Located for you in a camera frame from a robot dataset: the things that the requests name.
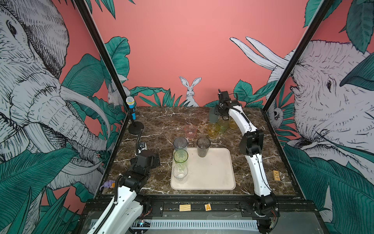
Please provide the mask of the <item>frosted teal textured glass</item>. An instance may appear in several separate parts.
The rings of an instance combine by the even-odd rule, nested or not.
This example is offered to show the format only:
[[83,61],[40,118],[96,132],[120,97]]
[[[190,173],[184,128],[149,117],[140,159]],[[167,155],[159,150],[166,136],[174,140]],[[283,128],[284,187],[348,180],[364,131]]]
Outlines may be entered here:
[[211,107],[210,110],[209,110],[209,122],[210,123],[217,123],[219,117],[220,117],[219,115],[215,114],[215,108]]

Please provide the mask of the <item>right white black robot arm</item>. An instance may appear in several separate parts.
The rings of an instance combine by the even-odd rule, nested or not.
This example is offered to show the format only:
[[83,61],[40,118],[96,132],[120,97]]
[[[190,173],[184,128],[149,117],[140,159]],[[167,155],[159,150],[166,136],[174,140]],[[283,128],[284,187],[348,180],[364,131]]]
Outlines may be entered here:
[[214,114],[223,119],[233,119],[242,134],[239,150],[244,154],[253,178],[256,197],[254,211],[260,217],[272,214],[277,203],[268,184],[262,160],[264,132],[252,124],[239,101],[231,99],[227,91],[219,90],[218,98],[219,102],[214,108]]

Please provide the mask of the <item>dark grey tall glass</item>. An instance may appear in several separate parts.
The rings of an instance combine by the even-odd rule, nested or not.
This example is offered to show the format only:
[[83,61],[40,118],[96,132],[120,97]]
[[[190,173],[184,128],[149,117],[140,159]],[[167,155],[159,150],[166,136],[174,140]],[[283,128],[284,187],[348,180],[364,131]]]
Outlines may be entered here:
[[197,151],[198,151],[198,156],[201,158],[204,158],[207,155],[207,152],[211,146],[211,142],[209,138],[207,137],[200,137],[197,140]]

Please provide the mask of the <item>tall yellow glass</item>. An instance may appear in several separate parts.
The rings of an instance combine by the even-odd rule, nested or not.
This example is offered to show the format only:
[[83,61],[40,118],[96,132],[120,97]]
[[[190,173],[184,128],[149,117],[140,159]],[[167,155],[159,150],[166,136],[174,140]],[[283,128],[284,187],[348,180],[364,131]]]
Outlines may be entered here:
[[230,129],[233,129],[233,130],[238,129],[238,126],[237,126],[234,119],[229,120],[229,127],[230,127]]

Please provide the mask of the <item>clear faceted glass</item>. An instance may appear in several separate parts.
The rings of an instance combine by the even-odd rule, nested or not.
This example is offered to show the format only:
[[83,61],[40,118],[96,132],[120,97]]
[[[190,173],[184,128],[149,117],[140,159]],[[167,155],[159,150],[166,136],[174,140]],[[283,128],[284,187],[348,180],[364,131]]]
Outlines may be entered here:
[[176,163],[172,169],[172,175],[177,180],[183,180],[188,175],[188,167],[183,163]]

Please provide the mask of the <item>light green tall glass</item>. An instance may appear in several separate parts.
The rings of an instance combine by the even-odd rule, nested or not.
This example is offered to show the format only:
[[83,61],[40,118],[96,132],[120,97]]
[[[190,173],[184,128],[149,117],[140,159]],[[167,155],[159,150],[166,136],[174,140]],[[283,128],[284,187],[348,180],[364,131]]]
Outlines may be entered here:
[[187,160],[189,158],[188,152],[184,149],[178,149],[173,154],[173,168],[184,170],[187,166]]

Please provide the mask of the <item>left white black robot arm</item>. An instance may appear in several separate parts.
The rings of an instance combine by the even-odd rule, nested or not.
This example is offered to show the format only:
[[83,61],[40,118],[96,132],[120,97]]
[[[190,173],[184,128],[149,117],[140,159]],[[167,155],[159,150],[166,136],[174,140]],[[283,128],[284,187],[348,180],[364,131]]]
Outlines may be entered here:
[[129,169],[115,181],[114,196],[90,234],[124,234],[134,221],[151,210],[150,198],[140,194],[150,170],[160,166],[157,153],[143,150],[131,160]]

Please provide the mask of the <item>blue tall plastic glass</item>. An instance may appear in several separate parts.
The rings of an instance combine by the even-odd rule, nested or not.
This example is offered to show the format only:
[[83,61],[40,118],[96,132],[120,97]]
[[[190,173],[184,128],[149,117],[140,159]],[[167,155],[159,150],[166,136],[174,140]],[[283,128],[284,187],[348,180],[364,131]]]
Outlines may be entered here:
[[185,150],[188,148],[188,140],[185,137],[177,137],[173,142],[173,147],[175,151]]

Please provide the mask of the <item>beige plastic tray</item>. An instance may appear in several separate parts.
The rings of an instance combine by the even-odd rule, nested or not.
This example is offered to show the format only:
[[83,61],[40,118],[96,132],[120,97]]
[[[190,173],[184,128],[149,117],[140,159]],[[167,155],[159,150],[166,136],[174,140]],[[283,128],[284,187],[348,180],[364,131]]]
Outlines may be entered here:
[[188,175],[177,180],[171,173],[170,185],[174,190],[234,190],[236,187],[230,151],[210,148],[204,158],[197,148],[187,149]]

